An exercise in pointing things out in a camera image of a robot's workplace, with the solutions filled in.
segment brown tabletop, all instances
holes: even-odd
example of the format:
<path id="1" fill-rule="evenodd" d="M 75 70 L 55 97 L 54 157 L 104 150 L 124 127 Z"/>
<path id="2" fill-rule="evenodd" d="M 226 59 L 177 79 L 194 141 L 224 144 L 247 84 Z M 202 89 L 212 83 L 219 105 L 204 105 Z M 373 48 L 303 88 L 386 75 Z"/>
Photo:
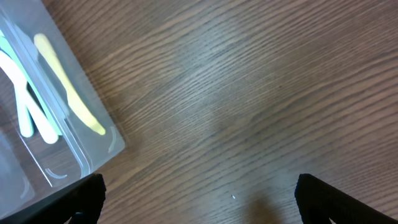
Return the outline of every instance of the brown tabletop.
<path id="1" fill-rule="evenodd" d="M 128 142 L 100 223 L 300 223 L 307 172 L 398 218 L 397 1 L 44 2 Z"/>

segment transparent organizer box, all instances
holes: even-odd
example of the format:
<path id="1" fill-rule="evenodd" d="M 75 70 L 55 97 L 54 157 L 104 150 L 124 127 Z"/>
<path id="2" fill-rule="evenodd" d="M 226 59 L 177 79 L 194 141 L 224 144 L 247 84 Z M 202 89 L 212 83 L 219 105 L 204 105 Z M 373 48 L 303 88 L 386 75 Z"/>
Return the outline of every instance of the transparent organizer box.
<path id="1" fill-rule="evenodd" d="M 55 143 L 46 143 L 38 132 L 38 126 L 43 127 L 45 122 L 40 123 L 37 119 L 30 119 L 34 124 L 31 137 L 21 134 L 19 119 L 25 117 L 18 115 L 22 110 L 17 109 L 17 102 L 20 106 L 22 102 L 22 108 L 25 108 L 27 100 L 16 95 L 26 96 L 26 93 L 18 91 L 21 88 L 16 90 L 9 77 L 10 72 L 5 72 L 10 63 L 0 61 L 3 66 L 0 69 L 1 219 L 94 172 L 122 151 L 125 144 L 41 1 L 0 0 L 0 30 L 0 55 L 6 54 L 21 71 L 24 70 L 22 74 L 29 84 L 28 94 L 39 105 L 58 136 Z M 35 45 L 37 34 L 47 38 L 55 53 L 44 57 L 43 44 Z M 58 59 L 74 91 L 62 80 L 49 57 Z M 80 104 L 72 109 L 76 95 L 87 110 Z M 97 124 L 85 124 L 91 117 L 87 113 L 82 114 L 87 111 L 104 131 L 99 132 Z"/>

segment yellow plastic utensil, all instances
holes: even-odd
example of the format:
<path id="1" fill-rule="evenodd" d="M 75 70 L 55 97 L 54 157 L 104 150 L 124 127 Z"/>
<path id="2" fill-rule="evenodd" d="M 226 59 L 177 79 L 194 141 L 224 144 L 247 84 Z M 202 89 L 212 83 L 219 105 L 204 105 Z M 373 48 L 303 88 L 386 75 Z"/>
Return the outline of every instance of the yellow plastic utensil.
<path id="1" fill-rule="evenodd" d="M 51 69 L 57 75 L 61 81 L 63 87 L 67 91 L 68 105 L 72 111 L 78 116 L 78 118 L 89 128 L 100 135 L 105 134 L 105 129 L 97 121 L 97 119 L 91 114 L 87 106 L 80 99 L 80 96 L 76 92 L 72 83 L 70 82 L 67 74 L 65 73 L 61 62 L 59 61 L 54 48 L 51 46 L 50 41 L 44 34 L 36 34 L 34 37 L 34 43 L 40 54 L 43 56 L 45 61 L 49 64 Z"/>

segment plastic container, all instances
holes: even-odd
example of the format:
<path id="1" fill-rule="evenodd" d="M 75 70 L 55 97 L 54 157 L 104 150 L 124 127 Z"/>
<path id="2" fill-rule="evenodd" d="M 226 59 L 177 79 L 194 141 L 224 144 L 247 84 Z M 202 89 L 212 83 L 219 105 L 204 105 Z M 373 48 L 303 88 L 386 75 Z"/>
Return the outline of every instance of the plastic container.
<path id="1" fill-rule="evenodd" d="M 94 172 L 122 151 L 124 141 L 54 21 L 38 0 L 0 0 L 0 30 L 27 74 L 32 95 L 59 130 L 54 144 L 40 133 L 22 137 L 14 85 L 0 70 L 0 219 Z M 89 128 L 68 103 L 64 82 L 34 44 L 44 34 L 70 83 L 104 127 Z"/>

